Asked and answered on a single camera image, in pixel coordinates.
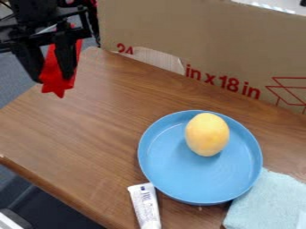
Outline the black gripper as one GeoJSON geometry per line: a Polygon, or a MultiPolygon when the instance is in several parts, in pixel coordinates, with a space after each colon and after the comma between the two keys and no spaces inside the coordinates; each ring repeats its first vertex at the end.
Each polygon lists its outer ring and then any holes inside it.
{"type": "Polygon", "coordinates": [[[77,40],[91,37],[87,0],[7,1],[12,14],[0,19],[0,53],[12,51],[30,78],[42,83],[44,55],[39,46],[54,43],[63,78],[69,81],[78,65],[77,40]]]}

